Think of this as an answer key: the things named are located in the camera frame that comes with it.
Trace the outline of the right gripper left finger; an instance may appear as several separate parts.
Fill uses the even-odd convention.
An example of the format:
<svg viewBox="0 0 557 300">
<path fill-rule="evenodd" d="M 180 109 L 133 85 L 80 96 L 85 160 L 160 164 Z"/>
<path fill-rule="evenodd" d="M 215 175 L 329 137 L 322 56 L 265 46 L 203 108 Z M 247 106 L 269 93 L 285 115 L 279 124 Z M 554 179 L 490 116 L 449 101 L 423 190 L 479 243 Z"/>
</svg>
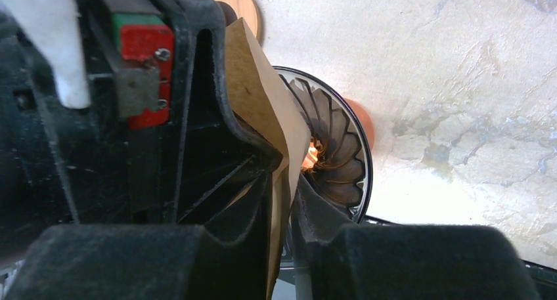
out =
<svg viewBox="0 0 557 300">
<path fill-rule="evenodd" d="M 59 225 L 7 299 L 264 299 L 272 176 L 205 225 Z"/>
</svg>

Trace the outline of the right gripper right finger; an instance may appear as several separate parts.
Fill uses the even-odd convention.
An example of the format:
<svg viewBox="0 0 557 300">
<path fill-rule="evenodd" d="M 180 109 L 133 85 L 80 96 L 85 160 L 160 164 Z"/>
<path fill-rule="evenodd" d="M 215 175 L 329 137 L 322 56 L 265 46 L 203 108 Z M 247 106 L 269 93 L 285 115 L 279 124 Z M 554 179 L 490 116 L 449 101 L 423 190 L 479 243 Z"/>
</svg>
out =
<svg viewBox="0 0 557 300">
<path fill-rule="evenodd" d="M 301 177 L 292 210 L 298 299 L 538 299 L 495 228 L 354 223 Z"/>
</svg>

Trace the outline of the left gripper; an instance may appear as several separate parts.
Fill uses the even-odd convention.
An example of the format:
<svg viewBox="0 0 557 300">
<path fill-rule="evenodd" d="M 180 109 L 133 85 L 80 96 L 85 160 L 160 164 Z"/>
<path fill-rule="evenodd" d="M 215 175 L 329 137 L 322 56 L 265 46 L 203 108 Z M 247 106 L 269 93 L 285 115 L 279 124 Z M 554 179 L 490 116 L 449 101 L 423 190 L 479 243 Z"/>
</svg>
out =
<svg viewBox="0 0 557 300">
<path fill-rule="evenodd" d="M 214 0 L 1 0 L 1 245 L 203 224 L 280 153 L 240 122 Z"/>
</svg>

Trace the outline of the smoky grey glass dripper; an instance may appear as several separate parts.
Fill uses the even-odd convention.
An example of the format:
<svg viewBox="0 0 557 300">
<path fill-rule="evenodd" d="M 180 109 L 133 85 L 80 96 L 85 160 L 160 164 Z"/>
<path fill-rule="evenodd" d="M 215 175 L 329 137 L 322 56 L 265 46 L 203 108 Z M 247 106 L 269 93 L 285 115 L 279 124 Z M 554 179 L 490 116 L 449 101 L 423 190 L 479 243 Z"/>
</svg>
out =
<svg viewBox="0 0 557 300">
<path fill-rule="evenodd" d="M 310 130 L 308 151 L 315 163 L 302 170 L 303 176 L 317 195 L 360 223 L 373 184 L 371 147 L 362 123 L 347 100 L 319 78 L 285 66 L 275 70 Z"/>
</svg>

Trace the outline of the orange glass carafe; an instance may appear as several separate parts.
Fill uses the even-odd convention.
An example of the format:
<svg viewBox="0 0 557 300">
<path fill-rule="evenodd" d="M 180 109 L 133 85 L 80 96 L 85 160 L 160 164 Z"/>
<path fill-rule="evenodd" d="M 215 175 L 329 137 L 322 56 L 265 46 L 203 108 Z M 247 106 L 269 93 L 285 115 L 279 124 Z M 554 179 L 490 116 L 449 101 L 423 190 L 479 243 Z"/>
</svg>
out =
<svg viewBox="0 0 557 300">
<path fill-rule="evenodd" d="M 366 135 L 370 149 L 374 148 L 375 144 L 375 126 L 373 124 L 372 118 L 367 111 L 367 109 L 360 103 L 349 98 L 345 98 L 345 101 L 349 107 L 353 110 L 355 116 L 359 120 L 363 131 Z"/>
</svg>

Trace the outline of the light bamboo dripper stand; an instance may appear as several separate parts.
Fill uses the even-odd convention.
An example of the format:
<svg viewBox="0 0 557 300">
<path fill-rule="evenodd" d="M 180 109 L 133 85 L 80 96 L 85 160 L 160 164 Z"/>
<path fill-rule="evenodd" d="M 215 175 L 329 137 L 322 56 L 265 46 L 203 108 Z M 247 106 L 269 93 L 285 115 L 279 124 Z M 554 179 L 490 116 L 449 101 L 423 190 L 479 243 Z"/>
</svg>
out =
<svg viewBox="0 0 557 300">
<path fill-rule="evenodd" d="M 223 6 L 227 23 L 233 22 L 236 18 L 243 18 L 256 36 L 261 41 L 262 36 L 262 16 L 255 0 L 214 0 Z"/>
</svg>

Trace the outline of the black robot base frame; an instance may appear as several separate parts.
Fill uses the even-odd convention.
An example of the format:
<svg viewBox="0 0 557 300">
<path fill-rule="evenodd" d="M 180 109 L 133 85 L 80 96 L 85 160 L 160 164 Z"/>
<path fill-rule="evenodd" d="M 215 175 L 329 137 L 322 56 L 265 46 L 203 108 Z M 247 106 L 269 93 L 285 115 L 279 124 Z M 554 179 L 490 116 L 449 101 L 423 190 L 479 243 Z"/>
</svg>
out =
<svg viewBox="0 0 557 300">
<path fill-rule="evenodd" d="M 291 228 L 288 226 L 280 260 L 277 286 L 272 299 L 296 299 L 292 247 Z M 541 299 L 556 299 L 556 269 L 529 261 L 524 261 L 524 265 L 533 279 Z"/>
</svg>

